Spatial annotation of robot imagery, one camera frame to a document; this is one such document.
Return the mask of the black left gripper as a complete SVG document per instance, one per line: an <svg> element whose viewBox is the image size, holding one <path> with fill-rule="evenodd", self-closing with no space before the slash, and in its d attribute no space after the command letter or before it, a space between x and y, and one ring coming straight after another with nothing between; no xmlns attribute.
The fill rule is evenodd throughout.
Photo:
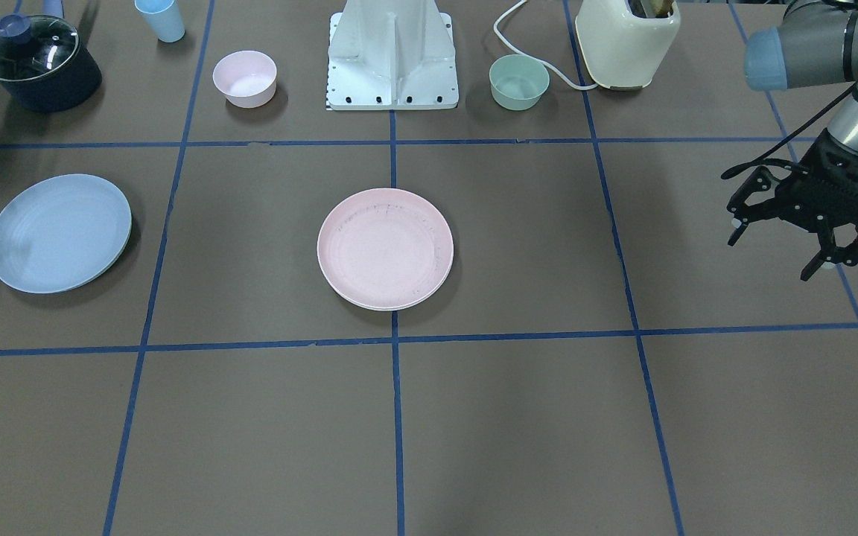
<svg viewBox="0 0 858 536"><path fill-rule="evenodd" d="M776 179L766 166L760 166L743 180L726 204L734 221L734 231L726 244L734 246L750 224L776 218L817 237L819 251L801 269L801 281L809 281L825 264L857 265L857 150L823 131L799 162L769 159L767 165L788 174ZM767 200L748 203L753 194L770 192L772 197ZM836 243L836 230L847 226L854 230L854 240L840 246Z"/></svg>

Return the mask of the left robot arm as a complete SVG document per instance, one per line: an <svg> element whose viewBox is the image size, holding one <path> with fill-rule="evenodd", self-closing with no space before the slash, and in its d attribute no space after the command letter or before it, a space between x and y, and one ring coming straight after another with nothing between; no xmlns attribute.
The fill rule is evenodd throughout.
<svg viewBox="0 0 858 536"><path fill-rule="evenodd" d="M803 281L825 264L858 264L858 1L790 2L780 26L749 38L743 72L756 91L848 87L827 105L835 115L797 162L767 150L722 174L750 172L726 205L735 225L728 243L777 218L817 237Z"/></svg>

